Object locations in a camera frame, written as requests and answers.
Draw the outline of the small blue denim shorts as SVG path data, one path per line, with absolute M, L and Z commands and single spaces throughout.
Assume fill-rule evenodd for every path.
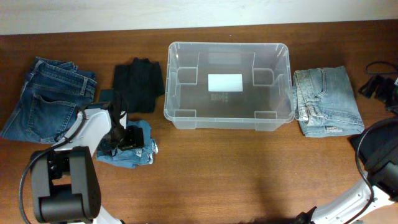
M 133 169 L 136 166 L 151 165 L 154 154 L 158 153 L 155 139 L 151 138 L 151 127 L 147 121 L 128 121 L 127 128 L 142 128 L 144 146 L 136 149 L 121 151 L 112 148 L 103 139 L 97 148 L 96 160 L 111 164 L 113 166 Z

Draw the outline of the black garment with red trim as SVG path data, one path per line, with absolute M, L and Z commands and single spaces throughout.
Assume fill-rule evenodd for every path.
M 359 147 L 359 158 L 362 162 L 366 162 L 375 152 L 393 140 L 397 140 L 397 121 L 388 119 L 372 125 L 361 134 L 349 137 L 353 149 L 356 151 Z

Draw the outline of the light blue jeans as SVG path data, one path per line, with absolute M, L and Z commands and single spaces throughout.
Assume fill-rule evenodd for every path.
M 295 119 L 304 136 L 349 136 L 364 131 L 344 66 L 297 70 L 293 79 Z

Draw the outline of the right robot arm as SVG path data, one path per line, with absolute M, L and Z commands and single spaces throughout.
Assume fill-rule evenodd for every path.
M 296 223 L 354 223 L 397 202 L 397 118 L 364 127 L 345 68 L 294 73 L 295 118 L 306 137 L 353 135 L 361 179 L 322 207 L 301 213 Z

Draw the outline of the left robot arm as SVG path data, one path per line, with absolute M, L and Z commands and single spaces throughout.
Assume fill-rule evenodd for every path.
M 105 141 L 130 149 L 138 136 L 143 144 L 141 130 L 126 129 L 127 119 L 119 100 L 92 103 L 78 110 L 59 141 L 31 156 L 24 173 L 39 223 L 123 223 L 103 207 L 93 156 Z

